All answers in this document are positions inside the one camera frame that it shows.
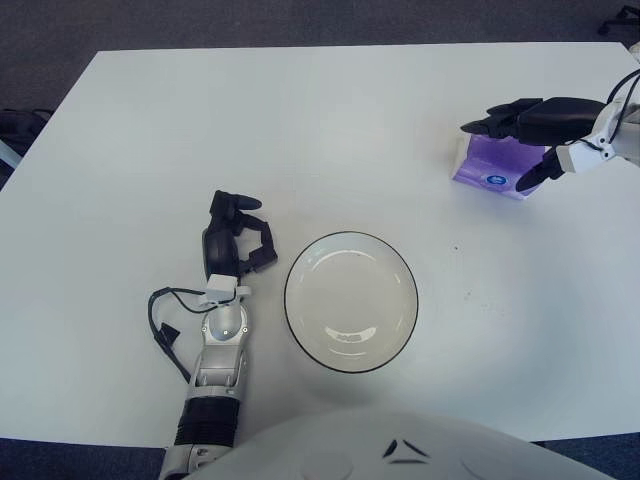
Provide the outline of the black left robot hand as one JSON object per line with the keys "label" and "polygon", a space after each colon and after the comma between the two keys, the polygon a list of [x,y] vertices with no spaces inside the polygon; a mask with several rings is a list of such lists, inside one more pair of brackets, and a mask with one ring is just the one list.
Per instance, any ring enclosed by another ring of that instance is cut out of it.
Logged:
{"label": "black left robot hand", "polygon": [[[258,272],[278,259],[269,224],[247,211],[258,210],[262,202],[253,197],[217,190],[209,210],[211,219],[202,233],[203,262],[206,278],[211,275],[233,276],[240,280]],[[239,256],[236,238],[249,229],[260,234],[260,246]]]}

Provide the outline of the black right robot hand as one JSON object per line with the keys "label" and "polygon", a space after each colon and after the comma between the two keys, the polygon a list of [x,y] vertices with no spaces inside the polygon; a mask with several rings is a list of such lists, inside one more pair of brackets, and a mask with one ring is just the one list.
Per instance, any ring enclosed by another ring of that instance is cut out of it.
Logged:
{"label": "black right robot hand", "polygon": [[598,153],[604,151],[602,140],[587,138],[604,107],[599,101],[572,97],[522,98],[488,109],[486,118],[466,123],[461,130],[492,139],[512,137],[524,145],[549,149],[516,183],[515,189],[522,192],[564,174],[558,146],[580,142]]}

